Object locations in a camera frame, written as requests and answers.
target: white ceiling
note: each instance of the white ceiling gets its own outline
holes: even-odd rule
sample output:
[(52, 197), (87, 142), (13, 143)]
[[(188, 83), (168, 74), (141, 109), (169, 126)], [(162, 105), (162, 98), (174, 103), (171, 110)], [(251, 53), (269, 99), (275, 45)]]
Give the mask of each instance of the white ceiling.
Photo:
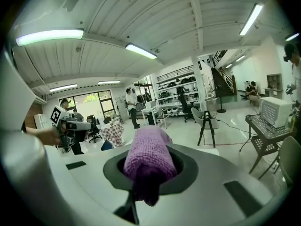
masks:
[[(269, 33), (284, 37), (291, 32), (274, 0), (79, 0), (72, 12), (57, 0), (32, 3), (12, 28), (13, 40), (56, 28), (85, 31), (81, 40), (13, 48), (21, 76), (37, 95), (70, 81), (91, 86), (117, 78), (127, 84), (192, 54), (248, 49)], [(264, 4), (257, 29), (242, 38), (239, 32), (255, 3)], [(129, 42), (153, 52), (159, 49), (158, 58), (125, 50)]]

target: white floor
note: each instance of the white floor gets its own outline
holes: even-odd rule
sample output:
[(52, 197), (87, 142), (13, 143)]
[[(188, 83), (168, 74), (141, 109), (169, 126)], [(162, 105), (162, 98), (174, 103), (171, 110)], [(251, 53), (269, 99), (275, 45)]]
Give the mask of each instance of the white floor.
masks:
[[(219, 151), (220, 156), (241, 167), (246, 172), (249, 172), (254, 164), (257, 158), (257, 152), (255, 151), (251, 142), (244, 146), (242, 152), (239, 152), (239, 149), (248, 139), (247, 131), (249, 130), (249, 127), (245, 122), (245, 117), (248, 114), (256, 114), (255, 109), (256, 107), (246, 107), (235, 110), (227, 110), (226, 113), (213, 113), (217, 119), (221, 120), (219, 123), (220, 127), (215, 130), (216, 149)], [(230, 126), (245, 130), (246, 132), (230, 128), (222, 121), (228, 123)], [(141, 127), (144, 126), (143, 120), (138, 120), (138, 123), (141, 125)], [(129, 144), (132, 142), (136, 130), (134, 129), (130, 120), (126, 121), (123, 126), (123, 139), (125, 144)], [(205, 130), (200, 146), (197, 146), (200, 129), (200, 126), (194, 123), (193, 120), (188, 120), (187, 123), (184, 123), (183, 117), (172, 117), (170, 118), (170, 125), (164, 130), (171, 137), (173, 143), (175, 144), (192, 148), (213, 148), (212, 137), (209, 130)], [(81, 143), (82, 151), (84, 153), (99, 153), (101, 152), (101, 146), (103, 145), (103, 142), (104, 141), (102, 139), (98, 139), (96, 143), (83, 142)], [(72, 151), (63, 154), (62, 156), (71, 155), (73, 155)], [(252, 175), (255, 178), (258, 178), (274, 160), (275, 156), (276, 153), (264, 156), (252, 172)], [(281, 171), (278, 171), (274, 175), (271, 169), (266, 173), (265, 176), (263, 176), (261, 181), (274, 195), (277, 194), (281, 189), (286, 188)]]

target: man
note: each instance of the man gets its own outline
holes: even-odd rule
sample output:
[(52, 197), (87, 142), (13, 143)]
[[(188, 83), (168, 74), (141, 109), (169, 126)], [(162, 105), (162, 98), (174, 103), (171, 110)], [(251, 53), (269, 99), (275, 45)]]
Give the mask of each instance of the man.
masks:
[(134, 129), (138, 129), (140, 128), (140, 125), (136, 122), (136, 103), (134, 98), (131, 96), (131, 88), (127, 88), (126, 93), (126, 102), (128, 104), (127, 109), (131, 114)]
[(73, 113), (75, 114), (75, 118), (77, 119), (77, 121), (84, 121), (84, 117), (80, 113), (78, 113), (76, 109), (73, 110)]
[(292, 62), (292, 75), (295, 80), (292, 89), (296, 90), (296, 107), (301, 110), (301, 59), (297, 48), (293, 44), (286, 44), (284, 50), (286, 57)]
[[(66, 99), (62, 100), (62, 101), (61, 101), (61, 107), (62, 107), (64, 110), (67, 110), (68, 107), (69, 107), (69, 101), (66, 100)], [(84, 154), (84, 153), (81, 151), (79, 142), (76, 142), (73, 146), (71, 146), (71, 149), (72, 149), (74, 155)]]
[(146, 96), (147, 101), (151, 101), (151, 97), (150, 97), (149, 93), (147, 92), (147, 89), (145, 89), (145, 96)]
[(257, 93), (257, 89), (255, 88), (256, 84), (254, 81), (251, 82), (250, 86), (246, 88), (246, 96), (249, 100), (251, 100), (254, 104), (259, 105), (260, 96)]

